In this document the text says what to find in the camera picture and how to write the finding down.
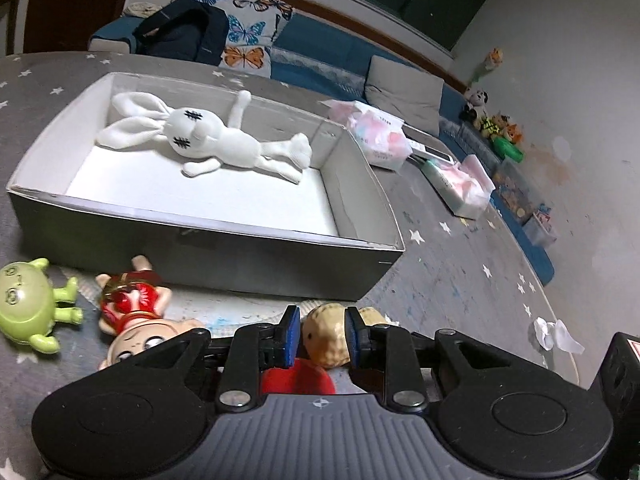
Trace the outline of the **red round robot toy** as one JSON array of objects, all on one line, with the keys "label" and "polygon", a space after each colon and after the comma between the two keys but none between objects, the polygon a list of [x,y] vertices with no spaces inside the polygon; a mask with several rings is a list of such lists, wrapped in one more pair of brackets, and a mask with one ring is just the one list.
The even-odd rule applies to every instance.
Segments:
[{"label": "red round robot toy", "polygon": [[273,367],[262,373],[262,394],[316,394],[332,396],[335,385],[328,372],[306,359],[296,358],[289,368]]}]

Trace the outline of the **crumpled white paper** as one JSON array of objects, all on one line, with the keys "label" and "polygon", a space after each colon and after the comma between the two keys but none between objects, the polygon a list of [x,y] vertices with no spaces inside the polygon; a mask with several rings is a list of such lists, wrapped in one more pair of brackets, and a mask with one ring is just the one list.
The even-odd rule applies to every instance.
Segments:
[{"label": "crumpled white paper", "polygon": [[543,318],[536,318],[533,326],[536,341],[544,350],[557,348],[578,356],[584,353],[585,347],[573,338],[562,320],[548,322]]}]

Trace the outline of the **dark blue backpack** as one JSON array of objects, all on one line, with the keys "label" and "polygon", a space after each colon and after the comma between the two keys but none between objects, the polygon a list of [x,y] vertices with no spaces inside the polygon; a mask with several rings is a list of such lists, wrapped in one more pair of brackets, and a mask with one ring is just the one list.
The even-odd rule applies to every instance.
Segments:
[{"label": "dark blue backpack", "polygon": [[176,0],[134,30],[136,53],[218,66],[228,32],[224,10],[196,0]]}]

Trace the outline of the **butterfly print pillow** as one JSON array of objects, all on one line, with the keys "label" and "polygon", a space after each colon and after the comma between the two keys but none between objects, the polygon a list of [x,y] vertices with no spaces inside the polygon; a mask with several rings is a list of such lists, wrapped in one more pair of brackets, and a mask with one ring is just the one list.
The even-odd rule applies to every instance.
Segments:
[{"label": "butterfly print pillow", "polygon": [[271,48],[291,21],[294,8],[283,0],[195,1],[227,14],[229,31],[220,66],[270,78]]}]

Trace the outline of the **small plush toys pile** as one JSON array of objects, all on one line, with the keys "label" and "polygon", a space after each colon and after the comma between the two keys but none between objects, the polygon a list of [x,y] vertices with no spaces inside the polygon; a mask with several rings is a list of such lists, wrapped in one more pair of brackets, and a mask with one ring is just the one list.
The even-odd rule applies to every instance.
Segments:
[{"label": "small plush toys pile", "polygon": [[503,114],[485,117],[480,123],[480,134],[491,140],[501,136],[514,145],[520,144],[524,136],[521,127],[510,116]]}]

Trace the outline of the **beige peanut toy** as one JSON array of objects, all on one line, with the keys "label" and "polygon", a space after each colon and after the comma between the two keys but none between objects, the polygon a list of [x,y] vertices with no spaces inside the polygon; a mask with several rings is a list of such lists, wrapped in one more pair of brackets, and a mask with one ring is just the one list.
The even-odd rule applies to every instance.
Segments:
[{"label": "beige peanut toy", "polygon": [[345,314],[342,304],[322,304],[304,319],[302,337],[308,358],[326,370],[346,365],[349,351],[345,335]]}]

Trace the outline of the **panda plush toy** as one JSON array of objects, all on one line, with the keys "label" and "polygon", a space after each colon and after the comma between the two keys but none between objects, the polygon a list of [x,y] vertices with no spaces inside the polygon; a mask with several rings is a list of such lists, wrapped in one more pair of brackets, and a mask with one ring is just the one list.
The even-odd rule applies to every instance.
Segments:
[{"label": "panda plush toy", "polygon": [[480,128],[480,124],[488,117],[486,104],[488,102],[488,93],[482,89],[470,91],[465,97],[465,103],[459,118],[462,122],[468,122],[475,128]]}]

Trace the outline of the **orange flower doll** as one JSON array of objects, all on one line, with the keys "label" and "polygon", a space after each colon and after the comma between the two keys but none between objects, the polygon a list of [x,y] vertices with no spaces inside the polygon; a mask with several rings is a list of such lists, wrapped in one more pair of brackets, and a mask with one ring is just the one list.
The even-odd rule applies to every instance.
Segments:
[{"label": "orange flower doll", "polygon": [[470,84],[476,84],[479,82],[484,76],[492,73],[503,63],[503,50],[500,48],[491,49],[484,60],[478,64],[472,73]]}]

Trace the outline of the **green one-eyed monster toy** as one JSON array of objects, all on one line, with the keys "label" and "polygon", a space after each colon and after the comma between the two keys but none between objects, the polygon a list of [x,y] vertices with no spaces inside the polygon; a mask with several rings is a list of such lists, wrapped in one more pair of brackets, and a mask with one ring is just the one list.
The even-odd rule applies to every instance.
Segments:
[{"label": "green one-eyed monster toy", "polygon": [[80,325],[84,312],[76,306],[78,279],[55,287],[47,276],[49,260],[17,261],[1,269],[1,333],[16,344],[42,354],[60,351],[52,336],[56,323]]}]

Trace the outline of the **blue sofa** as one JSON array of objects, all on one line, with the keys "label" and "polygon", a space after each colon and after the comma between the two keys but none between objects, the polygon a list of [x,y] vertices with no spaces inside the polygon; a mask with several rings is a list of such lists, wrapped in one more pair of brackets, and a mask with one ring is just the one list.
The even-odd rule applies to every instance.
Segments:
[{"label": "blue sofa", "polygon": [[405,119],[411,134],[434,134],[463,158],[474,154],[488,174],[499,178],[491,203],[502,214],[541,284],[554,278],[554,266],[535,242],[539,224],[530,216],[544,201],[513,164],[498,159],[469,122],[460,118],[465,97],[451,84],[411,66],[376,44],[314,18],[296,14],[270,49],[271,77],[282,84],[331,98],[369,104]]}]

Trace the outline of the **white plush rabbit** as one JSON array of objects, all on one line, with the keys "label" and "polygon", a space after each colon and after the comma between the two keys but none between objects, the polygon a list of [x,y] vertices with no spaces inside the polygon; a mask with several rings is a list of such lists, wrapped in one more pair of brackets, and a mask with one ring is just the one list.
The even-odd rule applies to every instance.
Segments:
[{"label": "white plush rabbit", "polygon": [[209,110],[172,108],[148,92],[122,92],[112,99],[120,115],[117,122],[96,135],[96,143],[124,150],[164,138],[186,162],[185,176],[209,174],[222,166],[258,170],[297,184],[311,165],[312,148],[306,134],[296,133],[286,141],[262,142],[241,129],[244,110],[252,95],[236,94],[229,118],[223,122]]}]

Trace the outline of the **grey cushion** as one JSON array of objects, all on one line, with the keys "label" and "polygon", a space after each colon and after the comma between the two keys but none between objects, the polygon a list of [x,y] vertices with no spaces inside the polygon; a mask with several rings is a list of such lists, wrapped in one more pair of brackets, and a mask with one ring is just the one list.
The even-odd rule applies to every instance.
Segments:
[{"label": "grey cushion", "polygon": [[444,81],[406,64],[372,56],[364,85],[367,102],[413,128],[439,135]]}]

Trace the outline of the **green bowl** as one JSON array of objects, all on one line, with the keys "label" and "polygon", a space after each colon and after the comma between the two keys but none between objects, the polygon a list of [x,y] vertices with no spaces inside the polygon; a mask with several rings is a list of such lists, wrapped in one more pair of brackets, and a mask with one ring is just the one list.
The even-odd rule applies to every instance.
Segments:
[{"label": "green bowl", "polygon": [[511,159],[517,164],[523,161],[524,153],[504,136],[495,136],[492,141],[492,148],[501,159]]}]

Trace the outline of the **black haired doll figure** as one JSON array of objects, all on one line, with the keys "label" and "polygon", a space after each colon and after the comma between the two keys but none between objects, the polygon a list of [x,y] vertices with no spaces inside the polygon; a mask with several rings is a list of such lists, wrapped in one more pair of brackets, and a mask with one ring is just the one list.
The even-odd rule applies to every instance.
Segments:
[{"label": "black haired doll figure", "polygon": [[99,370],[194,328],[205,328],[205,324],[195,318],[166,318],[171,290],[163,285],[144,255],[132,258],[131,265],[132,270],[128,272],[96,276],[96,284],[101,287],[99,329],[114,337]]}]

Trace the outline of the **grey white cardboard box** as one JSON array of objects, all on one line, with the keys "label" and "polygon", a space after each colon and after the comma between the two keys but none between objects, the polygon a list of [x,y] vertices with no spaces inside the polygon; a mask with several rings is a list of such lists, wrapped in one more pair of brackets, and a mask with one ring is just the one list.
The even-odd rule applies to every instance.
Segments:
[{"label": "grey white cardboard box", "polygon": [[132,73],[83,88],[40,129],[6,185],[37,252],[99,272],[145,255],[172,284],[345,300],[364,296],[404,252],[382,185],[342,126],[254,98],[247,133],[266,142],[306,134],[312,157],[302,180],[231,167],[190,178],[165,140],[127,151],[96,144],[125,91],[220,116],[234,99],[228,89]]}]

